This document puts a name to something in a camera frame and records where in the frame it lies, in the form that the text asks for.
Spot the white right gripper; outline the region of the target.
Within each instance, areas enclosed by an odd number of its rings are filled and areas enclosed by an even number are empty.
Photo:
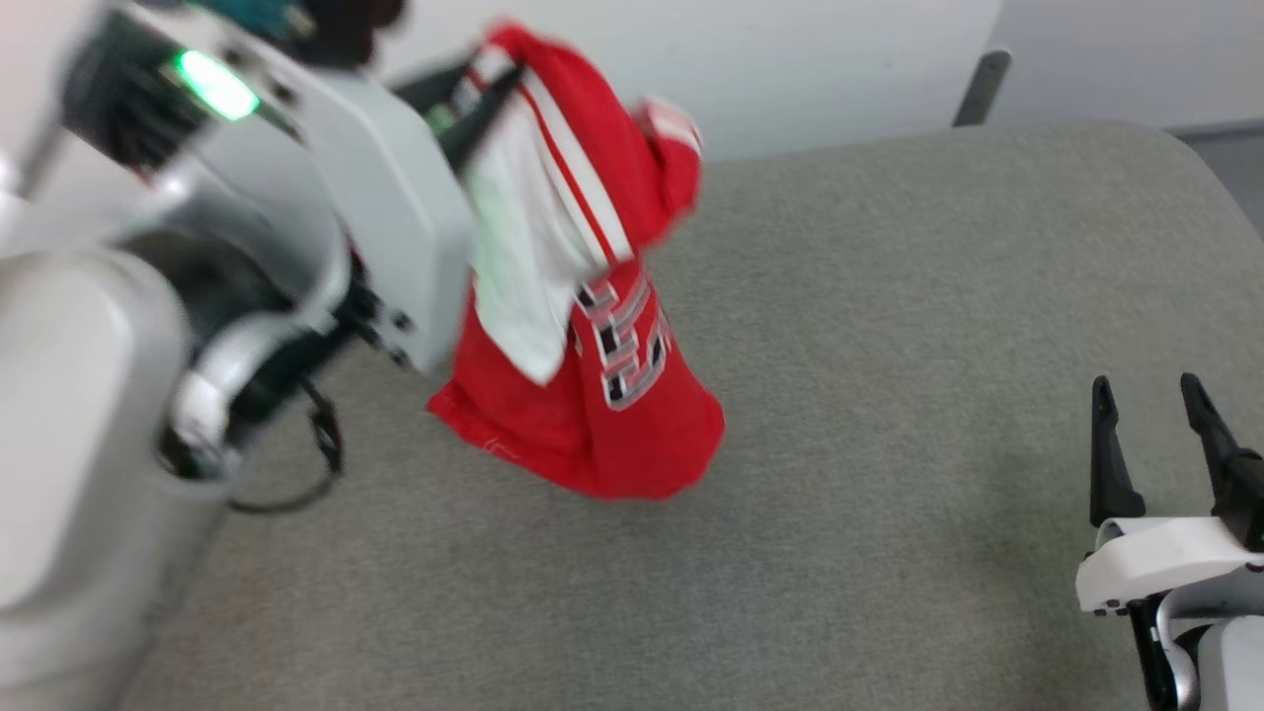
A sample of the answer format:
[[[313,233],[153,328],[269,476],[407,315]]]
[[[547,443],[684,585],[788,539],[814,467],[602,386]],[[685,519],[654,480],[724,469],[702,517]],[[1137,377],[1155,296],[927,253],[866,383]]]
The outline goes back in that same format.
[[[1264,616],[1264,454],[1237,445],[1196,374],[1181,376],[1181,395],[1205,449],[1213,516],[1146,516],[1119,442],[1110,381],[1093,381],[1090,522],[1100,529],[1074,576],[1085,612],[1173,593],[1176,615]]]

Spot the red and white jersey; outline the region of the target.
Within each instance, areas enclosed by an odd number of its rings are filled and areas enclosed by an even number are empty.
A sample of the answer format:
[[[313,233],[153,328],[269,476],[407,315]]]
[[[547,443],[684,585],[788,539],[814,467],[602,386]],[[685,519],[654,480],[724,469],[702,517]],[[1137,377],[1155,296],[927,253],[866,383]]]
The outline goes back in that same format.
[[[576,49],[514,20],[485,32],[455,111],[509,70],[520,82],[465,172],[471,299],[428,411],[564,490],[670,498],[724,433],[645,263],[696,206],[702,135],[659,97],[624,104]]]

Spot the grey fabric sofa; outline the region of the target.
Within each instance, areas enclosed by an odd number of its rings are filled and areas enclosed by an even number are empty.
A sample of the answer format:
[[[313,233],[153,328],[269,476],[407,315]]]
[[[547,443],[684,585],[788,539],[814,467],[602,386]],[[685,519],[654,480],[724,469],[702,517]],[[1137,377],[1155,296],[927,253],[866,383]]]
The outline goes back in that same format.
[[[125,711],[1146,711],[1079,612],[1091,385],[1152,512],[1205,514],[1193,372],[1264,450],[1264,240],[1181,140],[975,127],[707,170],[652,275],[724,445],[578,497],[359,347],[348,479],[230,517]]]

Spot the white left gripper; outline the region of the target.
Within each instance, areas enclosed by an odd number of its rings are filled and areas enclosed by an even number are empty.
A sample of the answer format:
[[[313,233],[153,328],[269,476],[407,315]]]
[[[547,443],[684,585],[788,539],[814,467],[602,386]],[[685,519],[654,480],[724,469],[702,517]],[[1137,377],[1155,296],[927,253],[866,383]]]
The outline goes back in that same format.
[[[262,65],[258,89],[295,101],[297,127],[367,269],[382,309],[375,333],[420,372],[442,366],[458,342],[477,220],[454,171],[464,171],[525,67],[492,80],[461,57],[386,86],[359,70],[312,68],[265,40],[248,40]],[[425,113],[453,109],[437,139]]]

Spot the grey metal bar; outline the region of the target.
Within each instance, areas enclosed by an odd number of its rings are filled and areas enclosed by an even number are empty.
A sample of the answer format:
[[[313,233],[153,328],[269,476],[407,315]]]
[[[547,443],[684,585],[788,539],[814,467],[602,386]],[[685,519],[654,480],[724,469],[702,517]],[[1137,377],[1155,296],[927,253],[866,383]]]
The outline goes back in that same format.
[[[1012,54],[1004,48],[981,54],[952,127],[983,125],[988,120],[1011,63]]]

